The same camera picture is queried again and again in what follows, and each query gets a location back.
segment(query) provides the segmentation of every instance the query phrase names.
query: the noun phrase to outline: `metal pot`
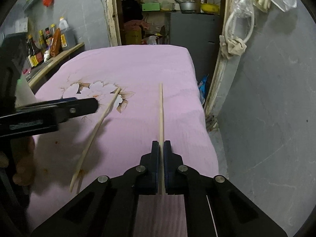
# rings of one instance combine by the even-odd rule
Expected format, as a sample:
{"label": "metal pot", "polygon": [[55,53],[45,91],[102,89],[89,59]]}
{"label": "metal pot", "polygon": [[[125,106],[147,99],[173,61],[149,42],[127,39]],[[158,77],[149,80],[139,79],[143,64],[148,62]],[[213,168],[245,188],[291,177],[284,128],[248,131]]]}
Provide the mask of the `metal pot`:
{"label": "metal pot", "polygon": [[180,0],[175,0],[180,5],[181,11],[195,11],[198,9],[197,2],[181,2]]}

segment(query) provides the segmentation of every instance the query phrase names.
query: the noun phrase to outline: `plastic jug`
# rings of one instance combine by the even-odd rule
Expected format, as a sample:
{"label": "plastic jug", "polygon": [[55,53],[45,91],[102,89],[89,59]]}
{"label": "plastic jug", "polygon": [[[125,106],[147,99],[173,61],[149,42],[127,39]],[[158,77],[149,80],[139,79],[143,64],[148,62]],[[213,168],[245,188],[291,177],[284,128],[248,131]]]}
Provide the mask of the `plastic jug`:
{"label": "plastic jug", "polygon": [[64,17],[59,20],[61,47],[63,51],[69,50],[76,45],[75,35],[73,30],[69,27]]}

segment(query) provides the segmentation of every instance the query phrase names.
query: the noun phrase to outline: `pink bedsheet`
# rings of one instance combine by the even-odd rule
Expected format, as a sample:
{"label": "pink bedsheet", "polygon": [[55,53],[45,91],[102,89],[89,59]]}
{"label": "pink bedsheet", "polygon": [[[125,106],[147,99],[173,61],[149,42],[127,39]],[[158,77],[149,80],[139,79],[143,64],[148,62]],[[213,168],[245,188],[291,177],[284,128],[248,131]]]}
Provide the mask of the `pink bedsheet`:
{"label": "pink bedsheet", "polygon": [[[58,132],[35,137],[37,175],[27,210],[32,229],[98,176],[121,175],[151,151],[152,141],[159,139],[160,82],[165,140],[170,140],[173,152],[200,174],[218,174],[187,49],[131,45],[83,52],[65,63],[36,94],[39,101],[96,97],[100,106],[95,114],[61,124]],[[82,167],[83,179],[70,194],[78,158],[117,87],[123,91],[90,147]],[[140,197],[138,208],[134,236],[186,236],[181,196]]]}

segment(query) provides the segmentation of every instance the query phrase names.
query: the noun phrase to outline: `flower print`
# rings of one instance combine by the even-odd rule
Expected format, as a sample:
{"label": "flower print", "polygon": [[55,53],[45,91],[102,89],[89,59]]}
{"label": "flower print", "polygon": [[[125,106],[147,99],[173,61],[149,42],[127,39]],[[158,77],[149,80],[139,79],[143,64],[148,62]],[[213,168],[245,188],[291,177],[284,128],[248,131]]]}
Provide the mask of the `flower print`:
{"label": "flower print", "polygon": [[135,93],[132,92],[132,91],[125,91],[125,88],[122,88],[122,90],[118,93],[119,96],[121,96],[122,98],[122,101],[120,102],[120,104],[117,106],[116,110],[119,112],[119,113],[122,113],[123,110],[126,109],[127,107],[127,104],[128,104],[128,101],[127,99],[132,97]]}
{"label": "flower print", "polygon": [[72,98],[72,97],[76,97],[78,99],[80,99],[80,94],[78,94],[78,90],[79,90],[79,84],[78,83],[74,83],[72,84],[70,87],[68,87],[64,94],[63,94],[63,98]]}
{"label": "flower print", "polygon": [[[96,98],[101,107],[111,102],[115,95],[118,86],[115,84],[104,84],[102,81],[95,83],[84,83],[80,80],[77,83],[71,84],[65,89],[63,98],[76,97],[77,99]],[[116,98],[113,107],[117,109],[119,113],[122,113],[126,108],[127,99],[132,97],[135,93],[132,91],[125,91],[126,87],[122,87],[121,91]]]}

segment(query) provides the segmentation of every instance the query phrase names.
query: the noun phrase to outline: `white cloth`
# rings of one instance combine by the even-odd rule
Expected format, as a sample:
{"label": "white cloth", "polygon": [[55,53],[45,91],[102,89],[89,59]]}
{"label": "white cloth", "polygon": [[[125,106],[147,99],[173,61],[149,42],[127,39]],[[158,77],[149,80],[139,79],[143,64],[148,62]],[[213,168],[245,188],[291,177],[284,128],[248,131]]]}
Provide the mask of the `white cloth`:
{"label": "white cloth", "polygon": [[247,48],[247,45],[239,37],[231,38],[228,40],[228,43],[226,43],[225,37],[220,35],[219,41],[220,41],[222,56],[227,59],[230,59],[231,57],[233,57],[233,55],[241,56]]}

